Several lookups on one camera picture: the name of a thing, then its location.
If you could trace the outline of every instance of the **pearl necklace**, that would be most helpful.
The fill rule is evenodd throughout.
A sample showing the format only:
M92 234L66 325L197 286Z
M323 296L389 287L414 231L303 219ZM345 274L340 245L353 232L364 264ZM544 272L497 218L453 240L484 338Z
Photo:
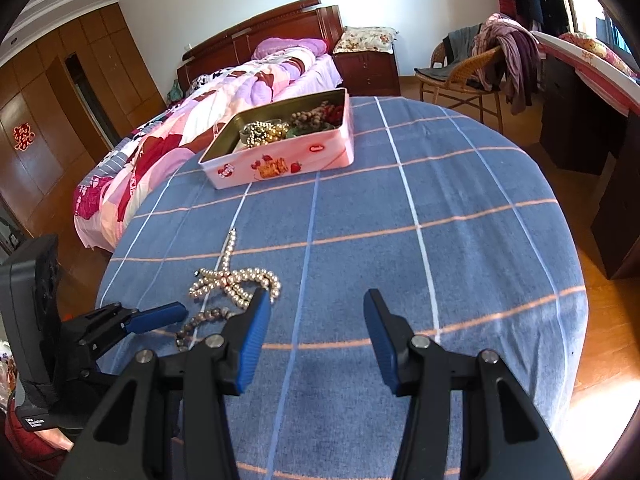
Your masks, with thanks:
M266 269L259 269L258 267L240 270L229 269L231 254L236 246L236 238L236 228L232 228L231 231L229 231L222 249L222 259L220 260L222 270L209 270L201 267L194 272L194 276L200 276L200 278L191 285L189 296L197 300L204 298L204 296L217 288L221 288L222 291L231 298L234 304L242 310L246 310L251 302L253 293L245 291L244 288L240 286L240 283L256 282L270 292L270 300L271 304L273 304L280 296L280 289L282 288L280 280L273 272ZM175 345L181 351L187 350L185 338L198 325L206 321L230 319L238 314L239 312L232 312L227 307L209 308L204 312L199 312L175 334Z

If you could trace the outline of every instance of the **screw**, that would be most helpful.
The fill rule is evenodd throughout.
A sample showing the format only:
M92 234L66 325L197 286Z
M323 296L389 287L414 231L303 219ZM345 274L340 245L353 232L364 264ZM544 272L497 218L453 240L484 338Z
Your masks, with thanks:
M153 359L154 353L151 350L141 350L136 354L136 361L138 361L141 365L148 363Z
M225 343L225 338L220 334L210 335L204 340L204 344L209 348L220 348Z
M491 365L495 365L500 360L500 356L494 350L482 350L480 357L485 363Z
M416 348L428 348L431 344L431 339L425 335L414 335L411 338L411 344Z

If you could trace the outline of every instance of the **wooden headboard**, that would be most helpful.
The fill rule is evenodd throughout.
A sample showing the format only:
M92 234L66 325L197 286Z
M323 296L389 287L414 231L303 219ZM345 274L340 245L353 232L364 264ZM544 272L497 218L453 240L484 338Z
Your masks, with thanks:
M266 38L319 38L331 52L341 35L338 6L321 7L320 0L298 0L258 14L193 47L182 56L186 63L178 69L178 81L185 91L199 75L245 63Z

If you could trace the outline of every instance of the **pink tin box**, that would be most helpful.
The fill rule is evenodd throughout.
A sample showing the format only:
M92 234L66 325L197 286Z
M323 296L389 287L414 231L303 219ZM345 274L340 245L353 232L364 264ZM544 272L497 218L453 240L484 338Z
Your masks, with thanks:
M255 148L237 149L240 131L246 124L273 119L286 121L292 113L311 110L323 101L344 105L342 124L335 130L278 140ZM344 168L352 162L353 118L349 94L344 88L294 97L240 112L225 125L199 160L216 189L279 176Z

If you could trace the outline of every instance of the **wicker chair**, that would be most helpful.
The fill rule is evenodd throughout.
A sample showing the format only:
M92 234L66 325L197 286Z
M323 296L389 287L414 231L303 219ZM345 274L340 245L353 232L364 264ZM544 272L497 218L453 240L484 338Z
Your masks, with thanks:
M436 47L436 50L433 51L433 55L431 56L431 68L434 68L436 63L440 63L441 66L444 66L446 54L444 50L444 44L441 43ZM439 81L437 79L432 79L424 74L419 73L417 70L415 71L416 77L420 80L420 101L424 101L424 93L427 92L429 94L433 94L433 104L438 103L438 97L443 96L448 99L453 99L457 101L456 104L449 107L450 109L457 108L460 105L469 105L473 106L480 110L480 122L484 124L484 113L491 114L495 117L498 117L498 131L501 134L504 134L503 126L502 126L502 110L500 108L500 91L499 90L479 90L477 88L473 88L467 85L468 79L471 77L473 73L481 68L486 68L491 66L494 63L497 63L504 59L504 53L502 52L502 48L497 46L496 48L492 48L488 50L484 54L479 54L478 56L473 56L464 61L458 63L458 65L452 70L451 74L447 78L446 81ZM468 99L460 99L458 97L443 94L442 90L449 90L460 92L463 94L471 95ZM495 96L495 109L496 112L484 108L482 103L482 96L494 94ZM475 104L471 101L478 99L479 104Z

